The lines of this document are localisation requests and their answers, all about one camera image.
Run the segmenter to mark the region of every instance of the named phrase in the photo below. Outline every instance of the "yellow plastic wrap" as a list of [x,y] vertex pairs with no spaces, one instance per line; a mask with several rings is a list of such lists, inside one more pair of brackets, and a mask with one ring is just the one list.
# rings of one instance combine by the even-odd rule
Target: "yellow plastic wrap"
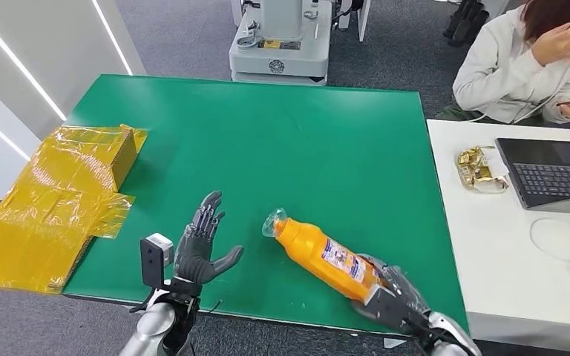
[[0,204],[0,287],[59,293],[93,236],[115,238],[134,202],[118,194],[146,131],[57,128]]

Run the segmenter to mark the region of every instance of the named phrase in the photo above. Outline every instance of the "gold foil package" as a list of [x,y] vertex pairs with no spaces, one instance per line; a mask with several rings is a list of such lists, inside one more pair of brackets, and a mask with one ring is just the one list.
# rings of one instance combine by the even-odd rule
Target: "gold foil package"
[[472,191],[484,194],[500,194],[508,189],[507,173],[490,165],[497,156],[494,146],[476,146],[463,151],[456,166],[462,184]]

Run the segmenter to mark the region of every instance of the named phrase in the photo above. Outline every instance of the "laptop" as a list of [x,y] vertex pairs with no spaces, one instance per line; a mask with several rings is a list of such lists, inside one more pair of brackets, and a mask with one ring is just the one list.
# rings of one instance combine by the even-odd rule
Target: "laptop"
[[570,213],[570,142],[497,139],[523,208]]

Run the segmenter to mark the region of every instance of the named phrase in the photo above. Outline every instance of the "woman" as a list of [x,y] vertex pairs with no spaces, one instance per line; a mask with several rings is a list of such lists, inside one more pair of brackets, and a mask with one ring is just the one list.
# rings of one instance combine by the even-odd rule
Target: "woman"
[[570,0],[528,0],[487,23],[439,119],[570,122]]

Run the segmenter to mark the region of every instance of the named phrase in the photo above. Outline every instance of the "white table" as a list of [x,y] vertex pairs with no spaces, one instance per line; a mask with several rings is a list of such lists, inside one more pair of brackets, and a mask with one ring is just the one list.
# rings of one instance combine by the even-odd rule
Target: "white table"
[[570,141],[570,130],[428,120],[471,336],[570,351],[570,267],[530,240],[541,218],[570,223],[570,214],[526,211],[513,190],[475,194],[454,160],[500,137]]

